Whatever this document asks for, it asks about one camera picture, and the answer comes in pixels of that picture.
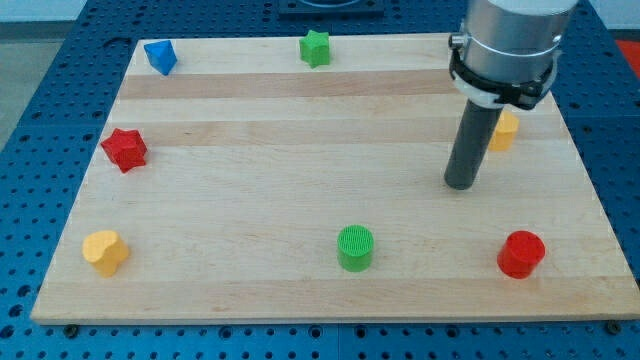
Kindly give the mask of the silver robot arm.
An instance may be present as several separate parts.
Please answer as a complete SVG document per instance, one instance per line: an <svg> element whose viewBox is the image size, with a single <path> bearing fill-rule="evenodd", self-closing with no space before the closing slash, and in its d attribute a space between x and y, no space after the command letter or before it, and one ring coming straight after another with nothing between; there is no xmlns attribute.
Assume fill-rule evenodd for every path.
<svg viewBox="0 0 640 360"><path fill-rule="evenodd" d="M560 43L577 0L470 0L449 37L449 72L475 105L533 109L558 72Z"/></svg>

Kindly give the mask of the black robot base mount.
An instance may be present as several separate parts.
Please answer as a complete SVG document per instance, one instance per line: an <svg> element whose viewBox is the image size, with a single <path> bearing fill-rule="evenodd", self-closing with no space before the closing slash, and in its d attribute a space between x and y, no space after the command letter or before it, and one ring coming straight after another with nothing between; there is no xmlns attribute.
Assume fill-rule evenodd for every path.
<svg viewBox="0 0 640 360"><path fill-rule="evenodd" d="M384 14L384 0L278 0L280 17Z"/></svg>

